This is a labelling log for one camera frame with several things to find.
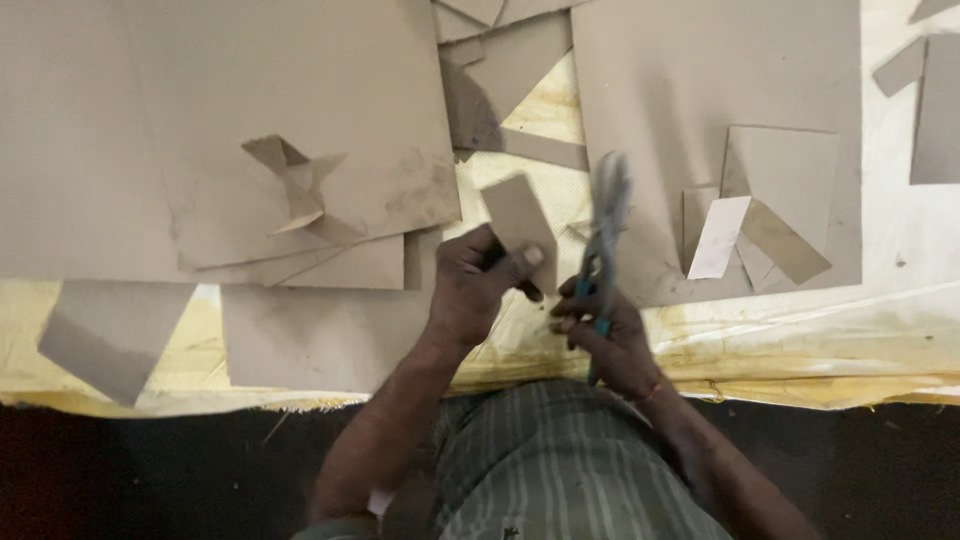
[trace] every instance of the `torn cardboard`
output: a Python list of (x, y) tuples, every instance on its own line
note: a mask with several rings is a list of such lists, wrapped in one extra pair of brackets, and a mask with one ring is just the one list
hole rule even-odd
[(756, 197), (750, 201), (741, 231), (797, 285), (826, 272), (832, 266)]
[(902, 51), (874, 72), (874, 81), (887, 97), (920, 80), (926, 62), (926, 36), (914, 39)]
[(192, 284), (65, 282), (36, 349), (133, 406), (193, 293)]
[(960, 184), (960, 35), (930, 36), (911, 184)]
[(481, 191), (491, 227), (507, 251), (535, 244), (543, 263), (530, 281), (544, 294), (557, 290), (557, 238), (525, 174), (518, 174)]
[[(837, 144), (836, 134), (731, 126), (721, 196), (757, 197), (822, 252), (827, 247)], [(755, 292), (786, 279), (743, 235), (736, 248)]]
[(707, 219), (700, 231), (697, 249), (686, 275), (688, 280), (723, 278), (750, 199), (749, 196), (732, 197), (710, 203)]
[(636, 211), (618, 246), (625, 293), (648, 307), (754, 294), (745, 272), (691, 281), (682, 271), (682, 194), (721, 184), (731, 124), (839, 137), (824, 251), (833, 267), (763, 293), (860, 283), (859, 12), (856, 0), (603, 0), (571, 10), (590, 160), (622, 150), (634, 172)]

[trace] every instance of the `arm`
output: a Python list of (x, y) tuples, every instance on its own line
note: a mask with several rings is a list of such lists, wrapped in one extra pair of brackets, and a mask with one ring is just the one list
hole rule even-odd
[(673, 447), (681, 475), (706, 510), (737, 538), (819, 538), (777, 486), (663, 376), (630, 301), (618, 295), (610, 335), (601, 337), (590, 322), (579, 320), (595, 315), (599, 300), (593, 294), (574, 298), (574, 282), (561, 286), (564, 298), (551, 314), (567, 322), (555, 324), (554, 331), (565, 333), (571, 347), (588, 351), (607, 386), (633, 404)]
[(413, 350), (347, 425), (314, 482), (310, 525), (367, 512), (374, 491), (392, 493), (411, 453), (427, 435), (441, 398), (467, 354), (487, 338), (503, 294), (523, 286), (540, 263), (537, 248), (509, 254), (489, 272), (484, 255), (496, 244), (489, 226), (449, 240), (437, 251), (430, 317)]

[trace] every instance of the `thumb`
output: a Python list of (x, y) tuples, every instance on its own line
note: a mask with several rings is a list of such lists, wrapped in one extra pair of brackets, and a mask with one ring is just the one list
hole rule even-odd
[(494, 292), (503, 294), (530, 279), (543, 262), (543, 250), (535, 245), (507, 254), (487, 272)]

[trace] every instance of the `hand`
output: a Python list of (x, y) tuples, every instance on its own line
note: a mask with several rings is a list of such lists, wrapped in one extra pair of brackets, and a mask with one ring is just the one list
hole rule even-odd
[(592, 320), (581, 320), (585, 315), (595, 317), (600, 312), (601, 298), (595, 290), (587, 296), (575, 297), (576, 282), (574, 276), (560, 286), (563, 298), (550, 314), (566, 320), (554, 323), (551, 330), (566, 334), (571, 350), (577, 346), (590, 353), (597, 375), (610, 390), (629, 401), (647, 399), (660, 386), (662, 375), (647, 345), (639, 311), (620, 291), (616, 291), (610, 314), (610, 334), (601, 337), (593, 329)]
[(543, 251), (529, 246), (506, 254), (489, 271), (491, 252), (500, 246), (490, 225), (482, 225), (459, 238), (447, 240), (437, 250), (437, 285), (430, 304), (427, 330), (432, 338), (473, 348), (490, 334), (500, 312), (503, 294), (521, 288), (535, 302), (543, 294), (528, 281), (543, 261)]

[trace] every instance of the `fingernail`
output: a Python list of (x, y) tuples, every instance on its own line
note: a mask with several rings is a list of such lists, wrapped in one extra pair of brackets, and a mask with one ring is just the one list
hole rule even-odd
[(523, 250), (523, 258), (527, 259), (530, 264), (538, 266), (543, 262), (543, 250), (538, 246), (527, 246)]

